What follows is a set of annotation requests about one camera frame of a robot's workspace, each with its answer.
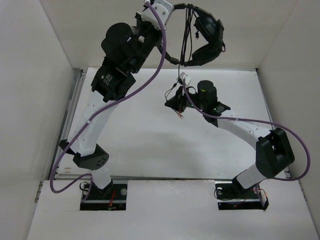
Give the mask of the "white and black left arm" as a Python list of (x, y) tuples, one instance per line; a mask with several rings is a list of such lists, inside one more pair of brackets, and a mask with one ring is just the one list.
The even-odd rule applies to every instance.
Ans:
[(145, 88), (160, 72), (165, 60), (161, 53), (155, 73), (140, 88), (128, 94), (138, 73), (154, 47), (167, 43), (165, 20), (154, 7), (136, 14), (136, 25), (115, 23), (108, 28), (101, 43), (105, 53), (92, 82), (87, 106), (75, 132), (61, 140), (63, 154), (73, 156), (81, 169), (89, 170), (89, 189), (100, 198), (111, 195), (113, 180), (106, 163), (109, 154), (98, 145), (99, 137), (115, 108)]

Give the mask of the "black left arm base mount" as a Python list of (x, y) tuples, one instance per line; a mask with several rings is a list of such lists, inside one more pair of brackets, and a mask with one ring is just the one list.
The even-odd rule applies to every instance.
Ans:
[(105, 195), (93, 185), (83, 182), (79, 185), (81, 193), (81, 211), (125, 211), (127, 208), (127, 183), (114, 183)]

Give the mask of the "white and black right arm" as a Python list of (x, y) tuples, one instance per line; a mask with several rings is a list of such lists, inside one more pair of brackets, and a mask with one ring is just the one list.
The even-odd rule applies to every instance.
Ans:
[(209, 80), (197, 84), (190, 93), (183, 78), (175, 95), (165, 106), (181, 114), (187, 108), (199, 111), (203, 118), (217, 128), (228, 131), (249, 144), (255, 150), (255, 163), (236, 175), (231, 181), (232, 193), (243, 197), (250, 188), (266, 179), (273, 179), (295, 160), (286, 132), (277, 127), (261, 126), (254, 120), (241, 120), (228, 105), (218, 100), (217, 89)]

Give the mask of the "black over-ear headphones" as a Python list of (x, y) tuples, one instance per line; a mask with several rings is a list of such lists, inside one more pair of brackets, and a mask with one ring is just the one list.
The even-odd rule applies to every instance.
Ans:
[[(212, 62), (226, 51), (226, 45), (223, 41), (225, 28), (221, 20), (217, 20), (211, 13), (193, 4), (178, 3), (174, 5), (174, 10), (186, 10), (185, 30), (180, 59), (174, 58), (166, 52), (165, 59), (168, 62), (184, 67), (197, 67)], [(198, 39), (199, 35), (202, 35), (207, 44), (190, 54), (189, 60), (185, 60), (186, 43), (191, 34), (192, 17), (195, 17), (195, 38)]]

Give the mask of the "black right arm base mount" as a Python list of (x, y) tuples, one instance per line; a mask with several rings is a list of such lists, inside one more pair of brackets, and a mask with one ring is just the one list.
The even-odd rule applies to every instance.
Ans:
[(231, 181), (217, 181), (214, 186), (213, 196), (217, 200), (217, 207), (220, 211), (266, 211), (269, 207), (268, 195), (259, 183), (241, 193), (232, 188)]

